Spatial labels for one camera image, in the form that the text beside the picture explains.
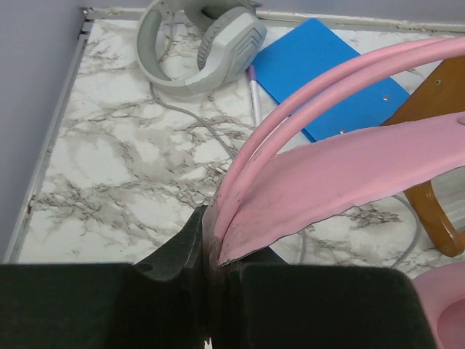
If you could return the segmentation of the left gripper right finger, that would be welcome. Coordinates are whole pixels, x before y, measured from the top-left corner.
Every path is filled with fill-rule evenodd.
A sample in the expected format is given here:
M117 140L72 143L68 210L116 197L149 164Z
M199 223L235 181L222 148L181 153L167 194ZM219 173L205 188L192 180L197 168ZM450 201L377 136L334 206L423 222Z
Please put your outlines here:
M380 267L292 265L271 249L230 264L219 348L435 348L410 279Z

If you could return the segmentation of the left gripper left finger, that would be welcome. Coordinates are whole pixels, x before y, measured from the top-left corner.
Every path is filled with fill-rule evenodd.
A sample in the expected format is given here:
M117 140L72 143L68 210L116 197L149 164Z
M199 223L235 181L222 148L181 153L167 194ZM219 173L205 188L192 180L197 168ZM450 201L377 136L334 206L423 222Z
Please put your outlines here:
M135 264L3 264L3 348L202 348L201 220Z

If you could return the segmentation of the pink grey headphones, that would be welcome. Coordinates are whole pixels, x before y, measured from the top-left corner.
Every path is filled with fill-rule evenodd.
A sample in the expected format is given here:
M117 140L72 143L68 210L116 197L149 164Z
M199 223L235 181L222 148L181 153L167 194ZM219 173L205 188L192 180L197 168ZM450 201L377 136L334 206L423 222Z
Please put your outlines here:
M306 124L382 79L464 54L464 39L411 41L370 52L317 77L276 108L233 160L203 217L213 345L230 264L306 226L399 193L464 165L464 114L371 127L289 151ZM464 264L410 280L435 348L464 346Z

